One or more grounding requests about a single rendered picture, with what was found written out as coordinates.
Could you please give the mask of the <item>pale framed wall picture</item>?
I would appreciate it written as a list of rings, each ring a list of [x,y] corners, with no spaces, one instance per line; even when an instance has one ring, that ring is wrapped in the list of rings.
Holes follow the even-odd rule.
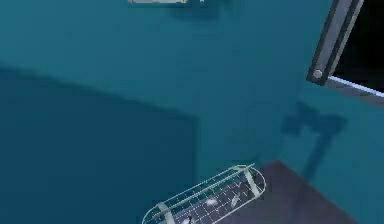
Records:
[[[186,4],[189,0],[127,0],[131,4]]]

